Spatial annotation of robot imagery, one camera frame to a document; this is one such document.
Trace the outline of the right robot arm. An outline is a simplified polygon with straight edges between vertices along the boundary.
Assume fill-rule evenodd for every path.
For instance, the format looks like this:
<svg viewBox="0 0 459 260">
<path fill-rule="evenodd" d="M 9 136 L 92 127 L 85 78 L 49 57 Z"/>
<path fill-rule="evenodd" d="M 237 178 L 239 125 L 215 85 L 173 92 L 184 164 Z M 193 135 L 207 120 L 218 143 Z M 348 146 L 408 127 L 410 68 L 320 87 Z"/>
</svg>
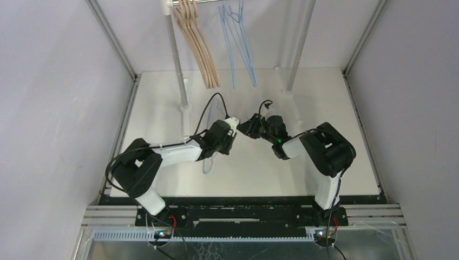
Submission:
<svg viewBox="0 0 459 260">
<path fill-rule="evenodd" d="M 328 225 L 334 219 L 342 177 L 353 163 L 356 150 L 330 123 L 290 136 L 280 115 L 266 118 L 254 114 L 239 124 L 237 130 L 252 139 L 270 142 L 274 154 L 281 160 L 307 154 L 323 176 L 314 196 L 313 220 L 319 225 Z"/>
</svg>

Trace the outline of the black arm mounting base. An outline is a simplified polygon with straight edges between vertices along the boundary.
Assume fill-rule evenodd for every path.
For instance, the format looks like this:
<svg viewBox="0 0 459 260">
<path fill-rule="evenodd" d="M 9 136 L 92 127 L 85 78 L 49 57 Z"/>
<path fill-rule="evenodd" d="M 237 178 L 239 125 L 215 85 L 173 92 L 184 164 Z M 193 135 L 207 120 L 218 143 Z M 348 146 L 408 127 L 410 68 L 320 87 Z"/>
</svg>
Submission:
<svg viewBox="0 0 459 260">
<path fill-rule="evenodd" d="M 286 197 L 166 197 L 166 208 L 155 217 L 138 206 L 135 226 L 175 227 L 179 237 L 287 238 L 306 235 L 307 228 L 331 234 L 347 227 L 346 210 L 331 214 L 315 206 L 313 196 Z"/>
</svg>

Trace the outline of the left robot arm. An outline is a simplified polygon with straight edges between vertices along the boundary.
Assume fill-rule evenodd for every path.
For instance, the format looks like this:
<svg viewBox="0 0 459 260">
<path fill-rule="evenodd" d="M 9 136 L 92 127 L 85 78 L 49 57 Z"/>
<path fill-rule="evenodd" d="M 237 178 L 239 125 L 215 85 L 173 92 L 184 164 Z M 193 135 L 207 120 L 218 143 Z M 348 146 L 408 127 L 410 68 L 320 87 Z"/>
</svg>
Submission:
<svg viewBox="0 0 459 260">
<path fill-rule="evenodd" d="M 106 168 L 117 185 L 129 198 L 136 200 L 148 212 L 148 219 L 157 226 L 168 222 L 165 201 L 155 191 L 153 182 L 159 169 L 189 161 L 202 161 L 216 153 L 228 155 L 237 135 L 239 120 L 229 117 L 217 120 L 204 135 L 192 135 L 187 141 L 153 147 L 143 138 L 135 139 Z"/>
</svg>

